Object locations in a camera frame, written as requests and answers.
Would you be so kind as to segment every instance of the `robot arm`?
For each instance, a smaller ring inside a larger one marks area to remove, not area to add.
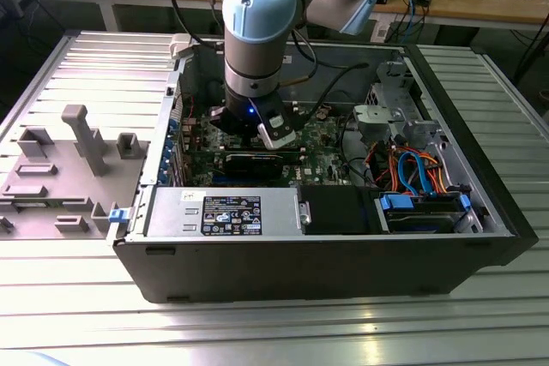
[[[359,33],[376,0],[224,0],[226,107],[215,112],[227,133],[254,135],[277,149],[295,139],[279,96],[288,35],[308,21]]]

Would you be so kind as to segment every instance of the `light blue robot joint cap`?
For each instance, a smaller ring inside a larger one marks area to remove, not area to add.
[[[368,22],[371,12],[376,6],[377,0],[364,0],[360,7],[354,12],[353,17],[340,30],[340,33],[357,35],[360,34]]]
[[[223,19],[235,38],[261,44],[292,27],[297,7],[298,0],[224,0]]]

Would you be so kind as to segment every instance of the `blue latch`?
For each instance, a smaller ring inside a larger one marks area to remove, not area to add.
[[[177,120],[174,120],[174,119],[170,119],[168,121],[168,130],[170,132],[173,132],[174,130],[178,130],[179,129],[179,123]]]
[[[381,206],[383,210],[413,209],[413,201],[408,195],[385,195],[381,198]]]
[[[462,206],[465,210],[471,210],[471,201],[469,200],[467,195],[460,195],[460,201],[462,202]]]
[[[131,207],[123,209],[112,209],[109,213],[109,222],[111,223],[128,223],[131,218]]]

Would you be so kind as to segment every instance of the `motherboard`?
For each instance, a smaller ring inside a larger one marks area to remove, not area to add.
[[[259,137],[244,141],[210,124],[207,117],[183,121],[177,168],[186,187],[297,187],[348,185],[341,159],[341,117],[315,118],[281,150],[269,151]]]

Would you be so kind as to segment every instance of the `power supply label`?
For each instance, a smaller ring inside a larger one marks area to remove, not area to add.
[[[262,234],[259,196],[206,196],[202,208],[204,236],[253,236]]]

